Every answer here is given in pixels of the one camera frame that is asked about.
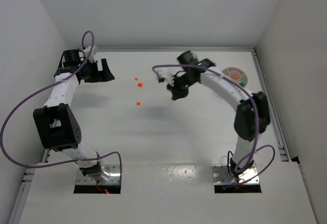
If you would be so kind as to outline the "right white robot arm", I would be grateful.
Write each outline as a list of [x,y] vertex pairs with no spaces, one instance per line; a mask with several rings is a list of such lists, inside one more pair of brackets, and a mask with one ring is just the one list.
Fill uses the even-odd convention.
[[231,158],[227,162],[227,172],[233,178],[239,178],[254,163],[254,154],[260,135],[270,124],[267,96],[264,92],[251,92],[232,81],[208,58],[199,60],[191,51],[177,57],[176,73],[170,72],[171,65],[157,71],[158,81],[167,83],[167,90],[173,100],[189,95],[194,84],[200,84],[222,98],[235,113],[233,129],[237,142]]

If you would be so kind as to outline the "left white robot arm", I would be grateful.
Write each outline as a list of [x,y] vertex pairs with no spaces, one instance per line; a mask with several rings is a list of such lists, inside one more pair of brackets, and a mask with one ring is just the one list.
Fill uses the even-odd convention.
[[34,110],[33,118],[45,149],[67,155],[76,161],[83,176],[104,183],[109,178],[108,168],[99,153],[82,142],[81,128],[71,110],[74,93],[81,82],[114,80],[106,59],[101,60],[102,69],[98,68],[97,51],[97,47],[87,47],[63,52],[54,74],[57,84],[43,107]]

